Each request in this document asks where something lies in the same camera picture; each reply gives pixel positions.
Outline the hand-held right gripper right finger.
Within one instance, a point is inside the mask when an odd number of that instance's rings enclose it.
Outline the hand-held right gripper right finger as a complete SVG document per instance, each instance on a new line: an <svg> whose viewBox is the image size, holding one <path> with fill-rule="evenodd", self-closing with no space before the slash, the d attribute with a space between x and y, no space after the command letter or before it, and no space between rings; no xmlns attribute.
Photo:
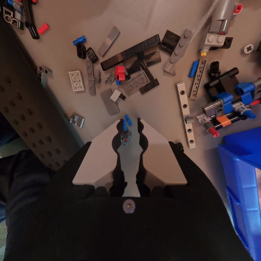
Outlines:
<svg viewBox="0 0 261 261"><path fill-rule="evenodd" d="M136 184L141 197L168 186L186 185L187 180L167 138L138 118L139 145L142 152Z"/></svg>

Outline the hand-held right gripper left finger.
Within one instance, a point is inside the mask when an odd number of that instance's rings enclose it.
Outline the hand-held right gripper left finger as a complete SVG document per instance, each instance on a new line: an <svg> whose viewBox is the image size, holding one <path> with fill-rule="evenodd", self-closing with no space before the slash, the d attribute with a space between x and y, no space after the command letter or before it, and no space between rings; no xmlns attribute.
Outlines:
<svg viewBox="0 0 261 261"><path fill-rule="evenodd" d="M91 141L73 179L74 185L105 187L111 196L121 197L127 186L120 155L123 120L117 120Z"/></svg>

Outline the grey lego connector assembly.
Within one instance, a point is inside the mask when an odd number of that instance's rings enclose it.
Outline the grey lego connector assembly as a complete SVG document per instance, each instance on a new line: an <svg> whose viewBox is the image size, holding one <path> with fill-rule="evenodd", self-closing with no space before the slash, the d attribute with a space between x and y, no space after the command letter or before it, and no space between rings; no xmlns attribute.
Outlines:
<svg viewBox="0 0 261 261"><path fill-rule="evenodd" d="M227 33L232 20L243 9L243 4L236 0L218 1L213 13L204 25L204 31L199 45L201 57L205 57L210 50L228 49L232 40Z"/></svg>

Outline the dark grey wide lego tile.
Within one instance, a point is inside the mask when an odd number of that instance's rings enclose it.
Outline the dark grey wide lego tile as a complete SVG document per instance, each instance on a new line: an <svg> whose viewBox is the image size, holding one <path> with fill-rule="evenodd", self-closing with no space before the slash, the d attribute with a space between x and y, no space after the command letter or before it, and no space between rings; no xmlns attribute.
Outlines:
<svg viewBox="0 0 261 261"><path fill-rule="evenodd" d="M100 93L101 98L105 104L105 107L109 113L110 116L114 116L116 114L120 113L119 107L116 102L113 102L110 97L112 96L112 90L107 89Z"/></svg>

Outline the light grey lego connector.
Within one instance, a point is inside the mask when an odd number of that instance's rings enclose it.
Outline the light grey lego connector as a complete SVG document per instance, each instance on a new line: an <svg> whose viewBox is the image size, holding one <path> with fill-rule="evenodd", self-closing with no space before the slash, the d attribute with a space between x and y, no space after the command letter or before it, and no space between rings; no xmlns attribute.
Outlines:
<svg viewBox="0 0 261 261"><path fill-rule="evenodd" d="M126 96L124 96L118 89L116 89L110 96L110 99L113 102L116 102L118 98L122 99L123 101L126 100Z"/></svg>

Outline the dark grey narrow lego plate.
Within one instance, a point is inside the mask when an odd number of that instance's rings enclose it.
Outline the dark grey narrow lego plate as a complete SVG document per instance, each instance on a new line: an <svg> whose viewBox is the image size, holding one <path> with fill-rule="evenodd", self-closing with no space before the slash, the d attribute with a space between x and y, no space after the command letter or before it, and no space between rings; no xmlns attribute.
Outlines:
<svg viewBox="0 0 261 261"><path fill-rule="evenodd" d="M94 70L94 64L89 58L86 58L86 67L89 93L91 96L96 96L96 85L101 83L100 71Z"/></svg>

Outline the red lego connector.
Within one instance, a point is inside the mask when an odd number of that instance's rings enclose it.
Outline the red lego connector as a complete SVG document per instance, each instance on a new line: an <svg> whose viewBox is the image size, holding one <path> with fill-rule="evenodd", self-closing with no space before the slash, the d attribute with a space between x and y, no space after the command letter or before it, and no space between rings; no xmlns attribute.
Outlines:
<svg viewBox="0 0 261 261"><path fill-rule="evenodd" d="M131 76L125 74L125 66L116 66L115 78L117 81L130 80Z"/></svg>

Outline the dark grey two-hole lego connector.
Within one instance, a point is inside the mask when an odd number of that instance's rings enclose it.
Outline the dark grey two-hole lego connector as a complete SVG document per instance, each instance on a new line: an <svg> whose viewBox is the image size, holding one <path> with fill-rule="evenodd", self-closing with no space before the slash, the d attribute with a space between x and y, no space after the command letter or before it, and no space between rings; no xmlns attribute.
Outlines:
<svg viewBox="0 0 261 261"><path fill-rule="evenodd" d="M37 70L37 77L40 80L42 86L46 88L47 78L53 76L53 71L47 67L39 66Z"/></svg>

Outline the black two-hole lego connector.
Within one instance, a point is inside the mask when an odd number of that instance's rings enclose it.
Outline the black two-hole lego connector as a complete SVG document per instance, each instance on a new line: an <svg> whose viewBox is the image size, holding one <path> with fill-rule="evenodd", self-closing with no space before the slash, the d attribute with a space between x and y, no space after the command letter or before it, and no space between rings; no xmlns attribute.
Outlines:
<svg viewBox="0 0 261 261"><path fill-rule="evenodd" d="M85 60L87 58L87 54L86 54L86 46L82 43L78 43L76 45L77 48L77 56L80 59Z"/></svg>

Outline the long black lego beam assembly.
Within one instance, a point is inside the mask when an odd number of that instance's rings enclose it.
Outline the long black lego beam assembly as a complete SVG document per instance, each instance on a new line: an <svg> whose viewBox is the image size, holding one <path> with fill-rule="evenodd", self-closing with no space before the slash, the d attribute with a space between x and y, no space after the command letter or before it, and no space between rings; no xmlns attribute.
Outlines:
<svg viewBox="0 0 261 261"><path fill-rule="evenodd" d="M101 68L107 71L116 69L116 66L125 66L125 74L131 76L131 79L124 80L122 85L127 96L137 91L144 95L159 86L158 79L149 70L149 67L161 62L159 44L160 37L156 34L101 62Z"/></svg>

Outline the dark grey lego plate strip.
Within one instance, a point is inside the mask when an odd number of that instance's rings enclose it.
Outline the dark grey lego plate strip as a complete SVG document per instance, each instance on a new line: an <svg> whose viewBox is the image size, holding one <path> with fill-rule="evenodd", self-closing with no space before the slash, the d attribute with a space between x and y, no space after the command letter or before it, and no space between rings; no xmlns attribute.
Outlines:
<svg viewBox="0 0 261 261"><path fill-rule="evenodd" d="M188 29L185 29L173 53L171 54L169 61L166 63L164 67L164 72L171 74L172 76L175 76L175 64L178 62L179 59L181 59L184 56L192 39L192 36L193 32Z"/></svg>

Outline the dark grey narrow lego tile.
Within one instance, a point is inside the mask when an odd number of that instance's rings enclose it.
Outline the dark grey narrow lego tile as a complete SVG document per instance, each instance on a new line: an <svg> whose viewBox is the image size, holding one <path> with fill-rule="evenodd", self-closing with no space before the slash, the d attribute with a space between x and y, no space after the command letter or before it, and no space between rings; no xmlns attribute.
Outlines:
<svg viewBox="0 0 261 261"><path fill-rule="evenodd" d="M119 37L120 31L116 26L113 26L103 43L101 44L100 48L98 49L98 53L101 57L104 57L106 53L109 51L111 46L114 44L116 39Z"/></svg>

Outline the light grey lego bushing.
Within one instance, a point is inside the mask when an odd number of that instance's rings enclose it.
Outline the light grey lego bushing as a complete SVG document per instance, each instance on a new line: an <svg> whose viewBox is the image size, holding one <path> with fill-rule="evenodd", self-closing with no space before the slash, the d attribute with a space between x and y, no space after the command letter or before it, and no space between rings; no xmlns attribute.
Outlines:
<svg viewBox="0 0 261 261"><path fill-rule="evenodd" d="M241 53L244 55L250 54L254 50L253 44L247 44L241 49Z"/></svg>

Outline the blue plastic bin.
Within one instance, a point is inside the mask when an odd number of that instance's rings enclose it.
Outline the blue plastic bin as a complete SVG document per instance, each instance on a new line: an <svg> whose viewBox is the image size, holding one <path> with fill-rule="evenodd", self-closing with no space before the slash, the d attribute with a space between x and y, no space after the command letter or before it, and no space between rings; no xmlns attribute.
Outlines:
<svg viewBox="0 0 261 261"><path fill-rule="evenodd" d="M261 260L261 128L225 136L218 151L234 228L253 260Z"/></svg>

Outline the dark grey lego bracket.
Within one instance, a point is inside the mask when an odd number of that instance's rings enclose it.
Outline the dark grey lego bracket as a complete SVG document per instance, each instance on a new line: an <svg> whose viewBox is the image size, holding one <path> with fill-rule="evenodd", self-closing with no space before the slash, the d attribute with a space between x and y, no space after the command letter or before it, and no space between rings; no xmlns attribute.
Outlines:
<svg viewBox="0 0 261 261"><path fill-rule="evenodd" d="M68 119L68 121L70 123L73 123L75 126L82 128L84 125L85 118L76 114L72 114L70 119Z"/></svg>

